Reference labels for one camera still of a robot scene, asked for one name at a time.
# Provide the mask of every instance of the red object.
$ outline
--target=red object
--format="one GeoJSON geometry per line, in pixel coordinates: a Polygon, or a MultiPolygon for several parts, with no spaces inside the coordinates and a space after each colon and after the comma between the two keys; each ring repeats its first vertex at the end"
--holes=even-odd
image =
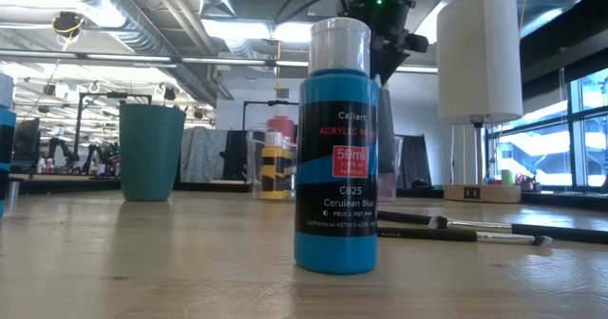
{"type": "Polygon", "coordinates": [[[268,128],[283,134],[285,138],[290,138],[290,142],[294,141],[294,122],[285,116],[276,116],[268,120],[268,128]]]}
{"type": "Polygon", "coordinates": [[[333,176],[335,178],[367,178],[368,148],[355,146],[333,147],[333,176]]]}

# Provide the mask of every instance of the wall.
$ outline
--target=wall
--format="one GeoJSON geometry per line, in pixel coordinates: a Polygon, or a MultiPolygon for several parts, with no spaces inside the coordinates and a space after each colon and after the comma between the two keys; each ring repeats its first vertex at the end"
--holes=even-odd
{"type": "MultiPolygon", "coordinates": [[[[289,87],[290,102],[299,102],[299,85],[302,80],[290,79],[281,82],[289,87]]],[[[228,80],[224,82],[235,96],[234,101],[218,101],[217,129],[240,130],[242,126],[243,101],[267,102],[275,98],[275,80],[228,80]]],[[[392,116],[395,134],[424,135],[427,142],[428,166],[431,182],[443,184],[448,159],[444,159],[443,127],[439,122],[437,102],[437,76],[423,74],[395,74],[389,81],[392,116]]],[[[290,106],[289,117],[297,123],[297,107],[290,106]]],[[[246,127],[265,123],[273,116],[267,105],[248,105],[246,127]]]]}

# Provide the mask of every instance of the blue paint bottle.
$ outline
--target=blue paint bottle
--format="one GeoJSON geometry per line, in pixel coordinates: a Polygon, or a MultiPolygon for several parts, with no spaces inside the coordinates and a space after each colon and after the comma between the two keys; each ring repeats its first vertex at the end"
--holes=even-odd
{"type": "Polygon", "coordinates": [[[0,104],[0,219],[4,215],[4,201],[9,188],[12,139],[15,135],[17,114],[0,104]]]}
{"type": "Polygon", "coordinates": [[[376,265],[378,197],[370,29],[333,18],[312,34],[300,87],[295,262],[315,272],[368,272],[376,265]]]}

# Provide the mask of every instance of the white lamp shade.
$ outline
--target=white lamp shade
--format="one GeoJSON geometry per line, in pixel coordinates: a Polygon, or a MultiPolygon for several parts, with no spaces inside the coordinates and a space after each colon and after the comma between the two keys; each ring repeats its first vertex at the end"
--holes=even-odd
{"type": "Polygon", "coordinates": [[[456,0],[437,18],[442,122],[493,122],[523,114],[516,0],[456,0]]]}

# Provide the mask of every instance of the tabletop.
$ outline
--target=tabletop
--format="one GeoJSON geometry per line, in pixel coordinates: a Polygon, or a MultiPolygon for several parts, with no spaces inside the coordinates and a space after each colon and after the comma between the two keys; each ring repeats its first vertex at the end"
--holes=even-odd
{"type": "MultiPolygon", "coordinates": [[[[608,230],[605,213],[538,206],[400,198],[380,209],[608,230]]],[[[243,194],[21,196],[0,224],[0,318],[608,315],[603,245],[379,238],[374,271],[326,275],[295,266],[294,213],[243,194]]]]}

